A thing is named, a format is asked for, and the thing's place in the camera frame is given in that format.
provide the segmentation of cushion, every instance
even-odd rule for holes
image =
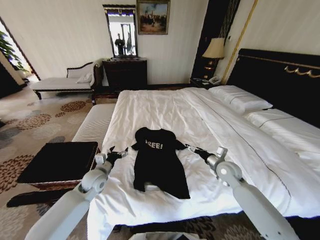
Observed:
[[[320,129],[278,109],[244,116],[320,173]]]
[[[90,83],[77,83],[78,78],[51,77],[30,85],[32,90],[66,90],[83,89],[90,90]]]
[[[115,103],[93,106],[76,132],[72,142],[96,141],[99,148],[102,149],[102,143],[105,139],[115,106]]]
[[[210,88],[209,91],[224,105],[240,115],[272,107],[272,104],[266,100],[236,86],[216,86]]]
[[[90,83],[92,80],[92,73],[88,72],[84,75],[82,75],[81,77],[79,77],[79,79],[76,81],[77,84],[81,84],[81,83]]]
[[[17,182],[47,186],[64,181],[79,182],[92,169],[97,148],[95,141],[46,143]]]

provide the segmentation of white pillow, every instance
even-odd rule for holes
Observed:
[[[88,72],[84,75],[82,75],[77,81],[77,84],[83,84],[83,83],[90,83],[92,80],[92,73]]]
[[[320,173],[320,129],[278,109],[244,116]]]
[[[240,115],[272,107],[272,104],[266,100],[236,86],[216,86],[210,88],[209,91],[224,105]]]

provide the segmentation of dresser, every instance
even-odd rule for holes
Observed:
[[[142,57],[116,58],[103,61],[106,78],[116,91],[146,89],[147,59]]]

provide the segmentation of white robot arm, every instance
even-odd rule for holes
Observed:
[[[95,156],[97,166],[82,181],[65,193],[29,230],[26,240],[65,240],[89,210],[90,202],[101,193],[115,161],[124,158],[128,149],[106,156]]]
[[[216,154],[187,145],[187,148],[199,154],[210,166],[217,179],[230,186],[235,200],[262,237],[270,240],[298,240],[294,229],[278,212],[269,200],[242,177],[242,171],[233,162],[225,161],[228,149],[219,147]]]
[[[204,159],[224,185],[232,188],[234,198],[265,239],[299,239],[288,221],[268,199],[255,186],[246,183],[239,166],[225,161],[226,148],[219,147],[217,153],[212,154],[198,147],[187,147]],[[90,201],[103,190],[116,159],[126,155],[127,149],[111,152],[107,159],[103,154],[96,156],[97,167],[89,171],[72,191],[64,194],[33,225],[25,239],[65,240],[88,211]]]

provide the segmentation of floor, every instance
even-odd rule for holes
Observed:
[[[92,107],[88,93],[42,93],[42,100],[29,87],[0,99],[0,240],[21,240],[31,226],[50,208],[34,204],[7,208],[20,193],[37,191],[16,180],[33,156],[47,142],[71,141]],[[102,98],[97,104],[114,103]],[[108,240],[127,240],[133,233],[173,231],[196,233],[212,240],[259,240],[260,235],[244,213],[204,216],[178,222],[116,226]],[[86,216],[68,240],[86,240]]]
[[[93,106],[88,93],[43,93],[40,101],[25,87],[0,99],[0,240],[21,240],[49,207],[45,204],[7,208],[20,193],[37,191],[16,180],[47,142],[69,142]],[[116,99],[102,99],[114,103]],[[68,239],[87,239],[82,221]]]

